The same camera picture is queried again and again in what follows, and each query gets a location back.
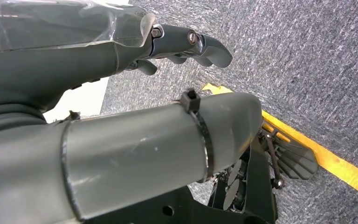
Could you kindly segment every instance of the plastic cover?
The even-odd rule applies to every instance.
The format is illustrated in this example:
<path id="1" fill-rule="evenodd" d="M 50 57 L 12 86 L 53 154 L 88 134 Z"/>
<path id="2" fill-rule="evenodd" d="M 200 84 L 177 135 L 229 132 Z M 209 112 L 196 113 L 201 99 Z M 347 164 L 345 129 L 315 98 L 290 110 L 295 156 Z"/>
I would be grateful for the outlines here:
<path id="1" fill-rule="evenodd" d="M 0 0 L 0 52 L 115 42 L 142 47 L 155 15 L 99 0 Z"/>

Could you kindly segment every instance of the yellow tape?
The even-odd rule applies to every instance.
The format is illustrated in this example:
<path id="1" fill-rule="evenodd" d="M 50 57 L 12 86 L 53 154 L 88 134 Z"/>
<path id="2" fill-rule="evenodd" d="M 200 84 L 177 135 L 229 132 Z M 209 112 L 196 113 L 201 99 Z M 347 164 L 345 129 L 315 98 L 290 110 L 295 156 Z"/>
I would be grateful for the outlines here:
<path id="1" fill-rule="evenodd" d="M 206 84 L 202 90 L 209 90 L 212 94 L 221 94 L 233 92 L 224 86 L 216 87 L 212 84 Z M 264 119 L 278 128 L 282 133 L 298 141 L 299 143 L 309 147 L 315 154 L 316 160 L 319 165 L 325 168 L 327 171 L 349 184 L 351 187 L 358 191 L 358 168 L 350 164 L 349 162 L 339 158 L 328 149 L 317 144 L 313 140 L 307 138 L 305 135 L 299 133 L 290 126 L 284 124 L 277 118 L 271 116 L 265 111 L 262 111 Z"/>

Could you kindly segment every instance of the gray pipe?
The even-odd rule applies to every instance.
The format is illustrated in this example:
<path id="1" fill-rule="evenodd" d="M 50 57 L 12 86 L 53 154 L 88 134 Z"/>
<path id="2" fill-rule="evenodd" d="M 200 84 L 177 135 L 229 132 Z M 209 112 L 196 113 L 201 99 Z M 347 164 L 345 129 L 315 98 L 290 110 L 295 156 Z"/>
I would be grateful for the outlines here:
<path id="1" fill-rule="evenodd" d="M 262 120 L 259 100 L 246 93 L 203 98 L 200 113 L 215 172 L 242 155 Z M 76 223 L 75 215 L 117 210 L 206 172 L 201 136 L 180 105 L 49 125 L 21 112 L 5 116 L 28 122 L 0 130 L 0 224 Z"/>
<path id="2" fill-rule="evenodd" d="M 259 100 L 230 93 L 201 100 L 213 142 L 214 172 L 232 165 L 259 131 Z M 69 190 L 83 219 L 202 179 L 205 152 L 194 120 L 167 105 L 73 122 L 65 145 Z"/>

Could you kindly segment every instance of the screw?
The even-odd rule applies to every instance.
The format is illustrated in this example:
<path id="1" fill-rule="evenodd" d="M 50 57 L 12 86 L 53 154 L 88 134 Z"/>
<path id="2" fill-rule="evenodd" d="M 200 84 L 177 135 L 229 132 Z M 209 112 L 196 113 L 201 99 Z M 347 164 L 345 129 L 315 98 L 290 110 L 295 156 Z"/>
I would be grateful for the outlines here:
<path id="1" fill-rule="evenodd" d="M 198 37 L 197 35 L 195 34 L 194 31 L 190 31 L 189 34 L 187 35 L 187 39 L 189 40 L 189 43 L 191 45 L 195 45 L 198 41 Z"/>
<path id="2" fill-rule="evenodd" d="M 153 38 L 159 38 L 161 37 L 161 31 L 158 28 L 154 28 L 151 30 L 151 36 Z"/>

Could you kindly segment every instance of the black strap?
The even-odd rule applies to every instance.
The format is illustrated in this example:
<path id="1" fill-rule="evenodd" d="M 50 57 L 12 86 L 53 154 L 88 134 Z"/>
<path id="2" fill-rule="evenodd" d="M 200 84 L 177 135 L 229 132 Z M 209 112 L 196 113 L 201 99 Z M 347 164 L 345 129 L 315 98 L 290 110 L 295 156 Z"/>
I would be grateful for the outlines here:
<path id="1" fill-rule="evenodd" d="M 182 93 L 179 100 L 179 104 L 185 109 L 185 111 L 193 118 L 198 131 L 201 134 L 202 144 L 205 150 L 205 165 L 207 172 L 205 176 L 198 182 L 208 181 L 213 176 L 213 145 L 211 135 L 207 124 L 199 113 L 201 98 L 194 89 L 188 89 Z"/>

